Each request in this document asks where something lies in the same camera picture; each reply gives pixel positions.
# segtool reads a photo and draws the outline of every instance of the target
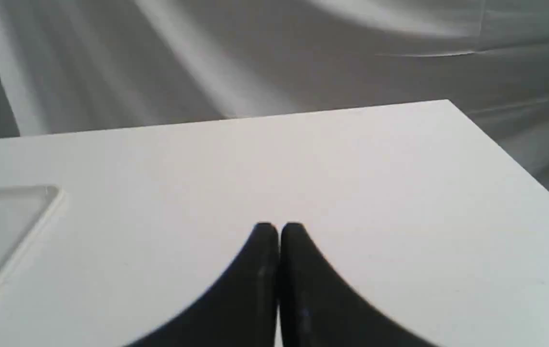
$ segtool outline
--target white table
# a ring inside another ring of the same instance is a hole
[[[42,184],[65,200],[0,290],[0,346],[127,343],[260,220],[303,222],[438,345],[549,346],[549,193],[448,101],[0,140],[0,187]]]

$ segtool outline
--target wrinkled white cloth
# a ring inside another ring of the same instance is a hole
[[[549,189],[549,0],[0,0],[0,78],[22,135],[450,99]]]

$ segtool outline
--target white fabric backdrop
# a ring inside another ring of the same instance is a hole
[[[549,189],[549,0],[0,0],[0,80],[21,135],[450,99]]]

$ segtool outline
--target white tabletop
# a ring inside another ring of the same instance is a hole
[[[125,344],[261,220],[438,345],[549,346],[549,193],[448,101],[0,140],[0,187],[32,185],[65,198],[0,288],[0,346]]]

